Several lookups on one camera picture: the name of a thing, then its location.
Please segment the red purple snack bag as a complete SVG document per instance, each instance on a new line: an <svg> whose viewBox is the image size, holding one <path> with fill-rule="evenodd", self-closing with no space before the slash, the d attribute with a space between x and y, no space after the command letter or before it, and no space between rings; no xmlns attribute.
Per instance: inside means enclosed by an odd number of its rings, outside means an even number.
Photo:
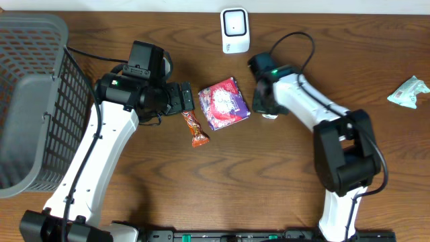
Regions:
<svg viewBox="0 0 430 242"><path fill-rule="evenodd" d="M213 131L245 120L251 115L234 77L199 91L198 97Z"/></svg>

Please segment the orange red chocolate bar wrapper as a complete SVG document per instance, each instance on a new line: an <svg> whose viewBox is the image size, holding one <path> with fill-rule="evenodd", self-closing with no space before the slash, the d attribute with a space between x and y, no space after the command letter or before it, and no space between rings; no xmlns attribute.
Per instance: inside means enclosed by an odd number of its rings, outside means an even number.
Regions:
<svg viewBox="0 0 430 242"><path fill-rule="evenodd" d="M193 110L181 113L184 117L192 135L192 147L204 145L210 142L209 136L202 130L201 124L198 122Z"/></svg>

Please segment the small orange box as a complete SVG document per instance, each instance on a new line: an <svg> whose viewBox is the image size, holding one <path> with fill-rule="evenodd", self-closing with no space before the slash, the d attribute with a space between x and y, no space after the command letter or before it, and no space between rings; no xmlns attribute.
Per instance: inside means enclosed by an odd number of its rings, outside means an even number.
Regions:
<svg viewBox="0 0 430 242"><path fill-rule="evenodd" d="M278 117L278 115L274 115L274 114L262 114L262 116L264 118L267 118L267 119L270 119L270 120L275 120Z"/></svg>

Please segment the mint green wipes pack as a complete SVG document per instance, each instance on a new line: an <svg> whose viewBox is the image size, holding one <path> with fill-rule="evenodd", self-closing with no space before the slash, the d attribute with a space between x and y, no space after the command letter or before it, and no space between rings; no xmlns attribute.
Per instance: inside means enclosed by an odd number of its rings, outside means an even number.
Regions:
<svg viewBox="0 0 430 242"><path fill-rule="evenodd" d="M420 93L429 93L429 88L424 81L412 76L389 95L387 100L406 108L416 109L417 95Z"/></svg>

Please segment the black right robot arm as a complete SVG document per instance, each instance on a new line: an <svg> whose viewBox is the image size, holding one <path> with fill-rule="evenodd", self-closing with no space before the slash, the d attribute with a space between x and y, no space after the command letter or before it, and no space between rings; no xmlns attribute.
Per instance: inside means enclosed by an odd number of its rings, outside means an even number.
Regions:
<svg viewBox="0 0 430 242"><path fill-rule="evenodd" d="M277 64L268 52L251 57L248 66L257 82L254 111L290 112L312 132L314 168L326 190L318 222L322 236L351 240L360 200L382 168L370 117L332 102L296 68Z"/></svg>

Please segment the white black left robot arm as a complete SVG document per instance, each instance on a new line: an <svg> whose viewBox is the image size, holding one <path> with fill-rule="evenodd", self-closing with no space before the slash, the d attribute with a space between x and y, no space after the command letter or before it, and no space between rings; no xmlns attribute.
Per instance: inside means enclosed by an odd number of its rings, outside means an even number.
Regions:
<svg viewBox="0 0 430 242"><path fill-rule="evenodd" d="M138 126L194 109L188 82L169 82L170 54L134 41L129 59L89 86L93 106L83 139L60 186L42 212L25 211L24 241L144 241L127 222L101 227L101 210L118 159Z"/></svg>

